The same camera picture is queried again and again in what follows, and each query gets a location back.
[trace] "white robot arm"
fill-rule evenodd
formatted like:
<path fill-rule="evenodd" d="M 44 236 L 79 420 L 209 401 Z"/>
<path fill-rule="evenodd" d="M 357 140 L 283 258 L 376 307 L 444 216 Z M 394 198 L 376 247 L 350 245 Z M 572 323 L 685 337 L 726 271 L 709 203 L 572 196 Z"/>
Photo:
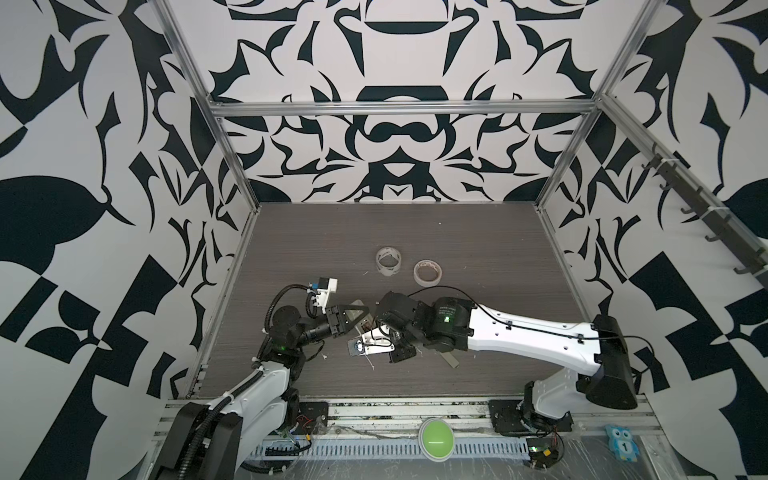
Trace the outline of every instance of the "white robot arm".
<path fill-rule="evenodd" d="M 241 465 L 269 473 L 243 462 L 272 431 L 295 426 L 299 395 L 292 384 L 306 361 L 302 346 L 349 332 L 369 312 L 357 305 L 328 307 L 335 290 L 335 279 L 320 279 L 308 288 L 323 310 L 315 318 L 302 317 L 293 306 L 272 316 L 280 295 L 273 301 L 266 319 L 271 327 L 255 371 L 218 399 L 206 405 L 191 402 L 181 409 L 152 480 L 230 480 Z M 351 318 L 352 311 L 358 312 L 356 318 Z M 548 379 L 527 384 L 521 402 L 497 406 L 500 415 L 492 415 L 492 422 L 502 435 L 527 435 L 555 426 L 562 431 L 563 422 L 570 422 L 569 410 L 582 402 L 613 409 L 637 407 L 626 344 L 610 317 L 599 316 L 593 323 L 554 323 L 470 300 L 443 297 L 430 306 L 389 292 L 379 302 L 375 322 L 389 327 L 395 347 L 389 353 L 391 362 L 415 356 L 415 346 L 420 345 L 439 352 L 495 350 L 562 365 Z M 296 452 L 306 448 L 297 447 Z"/>

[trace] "green button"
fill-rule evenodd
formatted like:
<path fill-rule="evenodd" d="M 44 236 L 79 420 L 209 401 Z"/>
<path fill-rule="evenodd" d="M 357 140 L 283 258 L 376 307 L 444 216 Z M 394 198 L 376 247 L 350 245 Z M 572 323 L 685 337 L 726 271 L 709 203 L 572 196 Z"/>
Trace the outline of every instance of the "green button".
<path fill-rule="evenodd" d="M 453 451 L 453 432 L 444 422 L 430 421 L 422 434 L 422 447 L 435 458 L 444 458 Z"/>

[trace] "cable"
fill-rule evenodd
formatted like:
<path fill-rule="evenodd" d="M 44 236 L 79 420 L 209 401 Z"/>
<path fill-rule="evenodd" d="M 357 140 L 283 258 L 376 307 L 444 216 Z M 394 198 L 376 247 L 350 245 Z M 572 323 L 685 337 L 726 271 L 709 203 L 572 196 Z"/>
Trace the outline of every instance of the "cable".
<path fill-rule="evenodd" d="M 291 283 L 288 286 L 283 287 L 281 291 L 278 292 L 277 295 L 275 295 L 275 298 L 272 300 L 272 303 L 270 303 L 270 307 L 266 309 L 266 315 L 264 317 L 264 332 L 269 333 L 270 332 L 270 323 L 272 321 L 272 312 L 275 310 L 275 307 L 277 306 L 277 302 L 280 301 L 281 298 L 283 298 L 283 295 L 285 295 L 289 290 L 304 290 L 305 292 L 309 289 L 306 285 L 299 285 L 298 283 Z"/>
<path fill-rule="evenodd" d="M 648 344 L 648 348 L 650 349 L 650 363 L 645 367 L 645 370 L 635 374 L 635 375 L 643 375 L 645 372 L 650 370 L 650 367 L 656 362 L 656 351 L 654 350 L 654 346 L 651 345 L 648 340 L 646 340 L 643 337 L 638 336 L 638 335 L 625 335 L 624 338 L 625 339 L 640 339 L 640 340 L 643 340 L 645 343 Z"/>
<path fill-rule="evenodd" d="M 200 448 L 200 445 L 203 443 L 203 439 L 205 438 L 205 434 L 208 432 L 208 429 L 210 428 L 210 424 L 212 424 L 221 413 L 221 410 L 229 405 L 230 402 L 233 400 L 233 396 L 227 396 L 224 400 L 219 402 L 212 410 L 209 410 L 207 415 L 205 415 L 205 419 L 200 424 L 199 427 L 197 427 L 197 430 L 194 433 L 194 436 L 192 437 L 192 440 L 190 442 L 190 445 L 187 447 L 187 451 L 184 453 L 184 457 L 181 459 L 181 465 L 179 466 L 179 472 L 176 475 L 177 480 L 184 480 L 187 477 L 187 470 L 189 470 L 190 465 L 192 465 L 192 460 L 194 459 L 195 454 L 197 453 L 197 450 Z"/>
<path fill-rule="evenodd" d="M 251 465 L 248 462 L 241 463 L 240 467 L 243 470 L 247 470 L 248 472 L 260 473 L 262 475 L 272 475 L 272 474 L 275 474 L 275 473 L 283 473 L 283 472 L 285 472 L 287 470 L 287 468 L 285 468 L 285 467 L 283 467 L 283 468 L 274 468 L 274 467 L 267 468 L 267 467 L 260 467 L 260 466 L 257 466 L 257 465 Z"/>
<path fill-rule="evenodd" d="M 392 343 L 392 340 L 390 340 L 388 338 L 381 338 L 381 339 L 371 338 L 371 340 L 373 340 L 374 342 L 376 340 L 386 340 L 387 342 L 389 342 L 389 345 L 379 345 L 378 343 L 363 343 L 363 345 L 365 345 L 365 346 L 384 346 L 384 347 L 395 345 L 394 343 Z"/>
<path fill-rule="evenodd" d="M 579 340 L 579 341 L 582 341 L 582 340 L 609 340 L 609 339 L 620 339 L 621 338 L 621 336 L 619 336 L 619 335 L 613 335 L 613 336 L 577 336 L 577 335 L 569 335 L 567 333 L 549 332 L 547 330 L 535 329 L 535 328 L 532 328 L 530 326 L 521 326 L 521 325 L 515 325 L 514 323 L 510 323 L 510 322 L 505 322 L 502 319 L 498 319 L 498 318 L 494 317 L 489 311 L 487 311 L 483 307 L 483 305 L 478 303 L 477 300 L 475 300 L 471 296 L 469 296 L 469 294 L 466 293 L 464 290 L 458 289 L 455 286 L 448 286 L 448 285 L 425 286 L 424 288 L 422 288 L 420 290 L 416 290 L 414 293 L 411 293 L 408 296 L 416 295 L 417 293 L 423 292 L 424 290 L 429 290 L 431 288 L 448 288 L 448 289 L 451 289 L 451 290 L 456 290 L 457 292 L 460 292 L 461 294 L 466 296 L 475 305 L 477 305 L 477 307 L 480 310 L 482 310 L 485 313 L 485 315 L 490 316 L 495 322 L 499 322 L 500 324 L 506 325 L 506 326 L 511 327 L 511 328 L 517 328 L 517 329 L 523 329 L 523 330 L 531 330 L 532 332 L 546 333 L 548 335 L 561 336 L 561 337 L 564 337 L 564 338 L 567 338 L 567 339 L 576 339 L 576 340 Z M 648 344 L 648 346 L 650 347 L 651 354 L 654 356 L 654 358 L 656 358 L 656 354 L 654 352 L 654 348 L 653 348 L 653 346 L 651 346 L 650 342 L 647 339 L 645 339 L 645 338 L 643 338 L 641 336 L 637 336 L 637 335 L 625 335 L 624 338 L 625 339 L 632 338 L 632 339 L 641 339 L 641 340 L 643 340 L 645 343 Z M 641 373 L 645 373 L 646 371 L 649 370 L 649 368 L 650 368 L 650 366 L 648 366 Z"/>
<path fill-rule="evenodd" d="M 560 462 L 565 457 L 565 440 L 563 440 L 557 429 L 554 429 L 554 434 L 556 439 L 560 439 L 560 448 L 558 450 L 558 462 Z"/>
<path fill-rule="evenodd" d="M 326 345 L 325 340 L 320 340 L 320 348 L 317 349 L 317 351 L 312 355 L 310 358 L 306 359 L 305 362 L 309 362 L 310 360 L 314 360 L 316 356 L 319 355 L 319 353 L 323 350 L 323 347 Z"/>
<path fill-rule="evenodd" d="M 306 295 L 306 302 L 304 302 L 304 309 L 306 310 L 306 315 L 309 318 L 317 318 L 317 305 L 312 303 L 312 300 L 316 297 L 314 292 L 309 292 Z"/>
<path fill-rule="evenodd" d="M 264 456 L 288 456 L 288 455 L 298 455 L 301 452 L 305 452 L 306 450 L 309 450 L 312 448 L 312 439 L 309 435 L 306 436 L 306 440 L 308 443 L 304 445 L 303 447 L 299 447 L 298 449 L 293 450 L 281 450 L 281 449 L 274 449 L 274 448 L 268 448 L 264 449 Z"/>

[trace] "patterned wallpaper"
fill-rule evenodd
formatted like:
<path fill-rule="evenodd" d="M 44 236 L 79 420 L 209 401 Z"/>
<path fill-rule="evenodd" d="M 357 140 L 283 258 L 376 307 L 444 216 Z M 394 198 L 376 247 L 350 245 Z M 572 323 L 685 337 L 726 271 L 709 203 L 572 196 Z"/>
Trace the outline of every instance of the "patterned wallpaper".
<path fill-rule="evenodd" d="M 768 185 L 768 5 L 670 0 L 616 92 L 759 236 Z M 625 334 L 645 392 L 689 475 L 768 475 L 768 292 L 605 116 L 547 205 L 591 315 Z"/>
<path fill-rule="evenodd" d="M 590 98 L 641 4 L 172 1 L 221 102 Z M 226 126 L 261 201 L 535 200 L 577 117 L 229 118 Z"/>
<path fill-rule="evenodd" d="M 261 201 L 535 200 L 578 114 L 228 118 Z"/>
<path fill-rule="evenodd" d="M 768 5 L 670 0 L 651 34 L 615 94 L 768 238 Z"/>
<path fill-rule="evenodd" d="M 642 2 L 173 0 L 218 101 L 591 96 Z"/>
<path fill-rule="evenodd" d="M 249 209 L 144 0 L 0 10 L 2 477 L 121 478 Z"/>

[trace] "gray wood grain surface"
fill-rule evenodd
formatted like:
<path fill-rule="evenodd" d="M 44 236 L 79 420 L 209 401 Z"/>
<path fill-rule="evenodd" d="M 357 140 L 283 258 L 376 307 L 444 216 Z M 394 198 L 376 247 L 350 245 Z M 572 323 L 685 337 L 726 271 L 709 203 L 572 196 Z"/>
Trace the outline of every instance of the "gray wood grain surface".
<path fill-rule="evenodd" d="M 402 254 L 395 276 L 376 271 L 379 248 Z M 443 269 L 442 285 L 457 286 L 492 308 L 523 316 L 580 321 L 578 307 L 531 204 L 265 204 L 210 356 L 201 396 L 218 396 L 250 373 L 266 308 L 289 283 L 339 279 L 331 304 L 360 299 L 375 309 L 387 291 L 411 293 L 418 260 Z M 461 296 L 445 289 L 420 294 Z M 303 312 L 293 290 L 283 304 Z M 303 396 L 511 395 L 559 367 L 498 352 L 454 351 L 452 369 L 431 350 L 390 364 L 386 354 L 350 357 L 346 341 L 329 339 L 306 364 L 296 387 Z M 309 355 L 314 346 L 306 348 Z"/>

